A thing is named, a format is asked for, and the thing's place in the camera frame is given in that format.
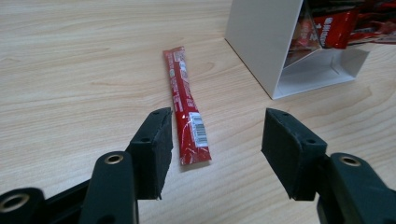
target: screw hole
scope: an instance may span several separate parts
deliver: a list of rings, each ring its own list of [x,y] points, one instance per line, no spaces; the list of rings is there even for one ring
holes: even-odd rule
[[[15,194],[0,202],[0,213],[17,210],[29,201],[30,196],[25,193]]]
[[[116,222],[116,218],[112,215],[106,215],[104,217],[99,218],[96,224],[113,224]]]
[[[343,162],[346,165],[350,166],[360,166],[361,163],[351,157],[343,156],[340,158],[340,161]]]
[[[142,141],[142,142],[149,142],[149,138],[141,138],[140,141]]]
[[[123,156],[121,155],[111,155],[105,158],[105,163],[107,164],[116,164],[123,160]]]

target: wood grain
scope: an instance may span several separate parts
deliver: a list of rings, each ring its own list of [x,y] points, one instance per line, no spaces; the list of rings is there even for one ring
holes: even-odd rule
[[[141,223],[318,223],[316,204],[290,201],[260,153],[266,107],[396,189],[396,46],[375,46],[356,81],[272,101],[224,40],[231,2],[2,1],[0,193],[50,197],[90,178],[172,105],[162,50],[181,45],[213,161],[180,167],[174,125],[163,199],[139,202]]]

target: white box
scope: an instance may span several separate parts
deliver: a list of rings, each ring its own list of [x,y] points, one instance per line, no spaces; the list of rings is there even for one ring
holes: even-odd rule
[[[303,0],[233,0],[225,38],[273,99],[354,80],[373,44],[318,49],[284,68]]]

